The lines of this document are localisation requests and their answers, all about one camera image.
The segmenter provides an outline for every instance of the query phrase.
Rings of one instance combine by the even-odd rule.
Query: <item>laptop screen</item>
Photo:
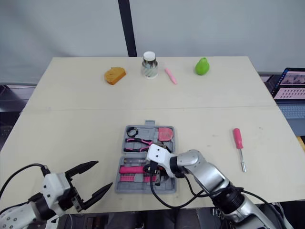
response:
[[[286,68],[271,94],[276,102],[305,102],[305,68]]]

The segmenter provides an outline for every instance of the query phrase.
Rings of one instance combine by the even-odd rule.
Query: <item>green pear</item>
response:
[[[210,65],[208,63],[208,60],[203,57],[200,59],[200,61],[196,64],[196,67],[195,67],[195,72],[198,74],[198,75],[204,75],[207,73],[207,71],[210,69]]]

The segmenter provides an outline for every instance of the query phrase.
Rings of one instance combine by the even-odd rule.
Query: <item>laptop keyboard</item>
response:
[[[279,105],[286,119],[305,118],[305,104],[301,105]]]

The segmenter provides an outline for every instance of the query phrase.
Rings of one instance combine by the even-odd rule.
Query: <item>pink screwdriver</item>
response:
[[[233,136],[234,136],[236,148],[238,148],[240,150],[239,153],[240,153],[241,165],[242,165],[243,172],[245,173],[247,170],[246,170],[246,165],[244,163],[244,157],[243,157],[243,152],[242,152],[243,140],[242,140],[242,135],[240,133],[240,130],[238,128],[235,128],[233,130]]]

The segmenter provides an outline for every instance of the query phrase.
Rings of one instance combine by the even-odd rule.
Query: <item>laptop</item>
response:
[[[305,68],[285,68],[271,91],[296,136],[305,135]]]

